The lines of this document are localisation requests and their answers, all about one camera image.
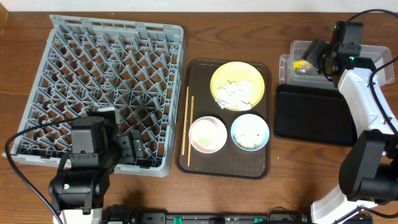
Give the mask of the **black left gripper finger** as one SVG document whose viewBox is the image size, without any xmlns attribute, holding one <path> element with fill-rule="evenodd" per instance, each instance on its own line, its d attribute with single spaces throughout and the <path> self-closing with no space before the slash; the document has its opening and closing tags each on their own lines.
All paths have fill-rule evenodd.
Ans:
<svg viewBox="0 0 398 224">
<path fill-rule="evenodd" d="M 128 136 L 118 137 L 119 147 L 121 148 L 120 164 L 130 164 L 134 162 L 134 154 L 132 151 L 131 141 Z"/>
<path fill-rule="evenodd" d="M 143 158 L 144 145 L 142 142 L 141 134 L 138 130 L 131 131 L 131 147 L 135 159 Z"/>
</svg>

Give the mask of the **pink bowl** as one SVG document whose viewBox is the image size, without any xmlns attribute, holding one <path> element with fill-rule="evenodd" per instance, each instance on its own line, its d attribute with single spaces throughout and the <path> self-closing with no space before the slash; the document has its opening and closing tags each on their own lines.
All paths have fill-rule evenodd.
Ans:
<svg viewBox="0 0 398 224">
<path fill-rule="evenodd" d="M 191 144 L 194 149 L 204 154 L 219 151 L 228 138 L 224 123 L 213 116 L 196 119 L 191 128 Z"/>
</svg>

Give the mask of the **white tissue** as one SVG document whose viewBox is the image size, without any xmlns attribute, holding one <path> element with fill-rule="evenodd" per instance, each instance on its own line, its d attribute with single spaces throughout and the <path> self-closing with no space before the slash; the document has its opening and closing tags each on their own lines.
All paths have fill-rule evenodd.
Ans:
<svg viewBox="0 0 398 224">
<path fill-rule="evenodd" d="M 227 82 L 224 87 L 217 89 L 215 101 L 222 109 L 247 111 L 252 108 L 249 102 L 252 84 L 248 79 L 240 82 Z"/>
</svg>

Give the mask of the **light blue bowl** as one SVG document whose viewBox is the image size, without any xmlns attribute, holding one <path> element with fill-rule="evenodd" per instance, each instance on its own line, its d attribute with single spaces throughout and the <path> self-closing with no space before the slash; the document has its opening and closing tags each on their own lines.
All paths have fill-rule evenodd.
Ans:
<svg viewBox="0 0 398 224">
<path fill-rule="evenodd" d="M 262 149 L 270 139 L 268 124 L 256 114 L 237 117 L 231 125 L 230 134 L 235 145 L 249 152 Z"/>
</svg>

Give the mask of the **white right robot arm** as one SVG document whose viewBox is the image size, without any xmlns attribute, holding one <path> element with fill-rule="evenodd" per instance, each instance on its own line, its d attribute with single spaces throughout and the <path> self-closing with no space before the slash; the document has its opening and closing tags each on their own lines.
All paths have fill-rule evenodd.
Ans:
<svg viewBox="0 0 398 224">
<path fill-rule="evenodd" d="M 362 33 L 362 23 L 338 21 L 331 42 L 314 40 L 302 57 L 338 88 L 358 134 L 340 166 L 339 184 L 312 203 L 312 223 L 343 223 L 397 200 L 397 118 L 379 86 L 381 69 L 360 55 Z"/>
</svg>

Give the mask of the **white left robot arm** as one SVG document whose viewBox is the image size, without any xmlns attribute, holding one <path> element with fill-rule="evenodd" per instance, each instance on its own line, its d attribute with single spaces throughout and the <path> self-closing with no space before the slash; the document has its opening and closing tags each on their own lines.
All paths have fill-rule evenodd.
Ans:
<svg viewBox="0 0 398 224">
<path fill-rule="evenodd" d="M 120 134 L 119 110 L 108 107 L 72 121 L 72 146 L 62 156 L 49 193 L 55 220 L 102 223 L 104 195 L 117 165 L 142 152 L 138 133 Z"/>
</svg>

